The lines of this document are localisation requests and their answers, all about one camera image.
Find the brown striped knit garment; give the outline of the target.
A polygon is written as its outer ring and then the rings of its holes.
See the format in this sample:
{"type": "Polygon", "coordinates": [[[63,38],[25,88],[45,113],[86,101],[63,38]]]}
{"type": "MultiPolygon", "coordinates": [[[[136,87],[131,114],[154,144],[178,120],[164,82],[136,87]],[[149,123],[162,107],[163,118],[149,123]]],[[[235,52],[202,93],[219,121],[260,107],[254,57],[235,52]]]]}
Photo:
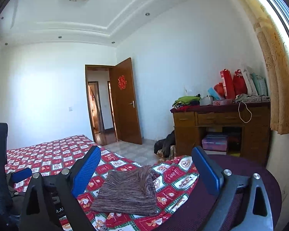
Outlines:
{"type": "Polygon", "coordinates": [[[155,179],[150,165],[131,171],[110,171],[90,210],[154,216],[158,212],[155,179]]]}

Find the dark clothes pile on floor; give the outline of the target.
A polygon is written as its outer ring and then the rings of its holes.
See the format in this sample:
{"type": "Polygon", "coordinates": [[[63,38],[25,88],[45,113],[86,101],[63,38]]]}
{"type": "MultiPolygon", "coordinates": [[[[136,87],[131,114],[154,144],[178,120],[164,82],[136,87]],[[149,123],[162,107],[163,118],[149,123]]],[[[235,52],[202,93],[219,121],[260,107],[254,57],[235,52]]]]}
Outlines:
{"type": "Polygon", "coordinates": [[[158,163],[172,160],[176,157],[175,132],[172,131],[165,139],[158,140],[154,145],[154,153],[159,157],[158,163]]]}

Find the pink storage box under desk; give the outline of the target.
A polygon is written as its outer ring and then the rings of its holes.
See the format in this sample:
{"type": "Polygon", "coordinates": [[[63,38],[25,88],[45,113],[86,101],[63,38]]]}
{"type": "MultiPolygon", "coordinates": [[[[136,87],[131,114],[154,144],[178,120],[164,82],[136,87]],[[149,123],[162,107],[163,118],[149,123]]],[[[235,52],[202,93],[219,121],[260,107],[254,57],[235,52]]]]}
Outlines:
{"type": "Polygon", "coordinates": [[[226,152],[228,148],[228,136],[206,135],[202,139],[202,148],[209,151],[226,152]]]}

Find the wooden desk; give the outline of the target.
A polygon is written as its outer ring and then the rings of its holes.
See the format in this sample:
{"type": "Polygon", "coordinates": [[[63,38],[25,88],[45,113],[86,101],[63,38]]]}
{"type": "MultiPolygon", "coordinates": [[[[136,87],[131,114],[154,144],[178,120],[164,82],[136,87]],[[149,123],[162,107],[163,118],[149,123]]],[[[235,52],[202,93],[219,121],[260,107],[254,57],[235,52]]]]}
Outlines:
{"type": "Polygon", "coordinates": [[[228,136],[226,152],[266,165],[270,151],[271,104],[232,103],[172,109],[177,155],[190,155],[206,135],[228,136]]]}

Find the brown wooden door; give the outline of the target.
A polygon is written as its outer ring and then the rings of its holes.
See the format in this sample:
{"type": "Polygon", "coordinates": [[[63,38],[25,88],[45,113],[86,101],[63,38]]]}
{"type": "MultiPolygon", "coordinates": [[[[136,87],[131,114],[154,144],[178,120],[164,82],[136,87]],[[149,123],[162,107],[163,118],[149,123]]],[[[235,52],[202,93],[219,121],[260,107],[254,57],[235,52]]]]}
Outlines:
{"type": "Polygon", "coordinates": [[[125,142],[142,144],[132,59],[129,57],[112,67],[109,78],[117,137],[125,142]]]}

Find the white gift bag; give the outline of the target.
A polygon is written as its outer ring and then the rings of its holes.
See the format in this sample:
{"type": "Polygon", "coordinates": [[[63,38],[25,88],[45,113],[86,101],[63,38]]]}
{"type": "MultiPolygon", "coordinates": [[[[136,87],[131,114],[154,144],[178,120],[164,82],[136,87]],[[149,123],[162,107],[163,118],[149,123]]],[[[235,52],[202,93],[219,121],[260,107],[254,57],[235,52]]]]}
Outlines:
{"type": "Polygon", "coordinates": [[[247,70],[246,67],[243,67],[241,69],[242,72],[242,76],[244,78],[246,87],[247,87],[247,94],[248,95],[258,95],[255,84],[252,80],[251,74],[249,73],[249,71],[247,70]]]}

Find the red gift bag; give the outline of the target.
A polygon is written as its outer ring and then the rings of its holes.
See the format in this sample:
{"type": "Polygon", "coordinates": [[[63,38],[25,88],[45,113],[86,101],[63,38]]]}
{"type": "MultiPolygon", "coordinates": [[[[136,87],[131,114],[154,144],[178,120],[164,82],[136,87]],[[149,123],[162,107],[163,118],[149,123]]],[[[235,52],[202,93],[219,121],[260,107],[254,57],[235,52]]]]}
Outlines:
{"type": "Polygon", "coordinates": [[[233,86],[235,95],[247,94],[247,86],[240,69],[234,72],[233,86]]]}
{"type": "Polygon", "coordinates": [[[230,71],[228,69],[224,69],[220,71],[220,76],[222,79],[225,97],[227,99],[235,99],[234,85],[230,71]]]}

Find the green folded cloth on desk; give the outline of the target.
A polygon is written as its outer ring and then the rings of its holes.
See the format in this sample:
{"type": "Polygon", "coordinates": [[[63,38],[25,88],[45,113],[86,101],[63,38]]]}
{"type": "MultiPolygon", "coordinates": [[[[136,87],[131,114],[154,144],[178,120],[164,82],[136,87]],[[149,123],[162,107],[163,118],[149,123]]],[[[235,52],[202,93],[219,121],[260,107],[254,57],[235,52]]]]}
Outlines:
{"type": "Polygon", "coordinates": [[[200,94],[197,96],[182,96],[174,101],[172,107],[178,109],[183,106],[200,105],[200,100],[200,94]]]}

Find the yellow patterned curtain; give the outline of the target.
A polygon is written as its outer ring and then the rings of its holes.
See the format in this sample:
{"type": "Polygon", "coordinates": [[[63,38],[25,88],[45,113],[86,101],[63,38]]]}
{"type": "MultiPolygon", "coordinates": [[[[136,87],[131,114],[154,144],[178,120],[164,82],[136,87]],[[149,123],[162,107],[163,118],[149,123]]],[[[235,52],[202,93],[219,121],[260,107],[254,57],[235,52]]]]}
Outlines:
{"type": "Polygon", "coordinates": [[[271,129],[289,134],[289,37],[267,0],[239,0],[263,53],[271,93],[271,129]]]}

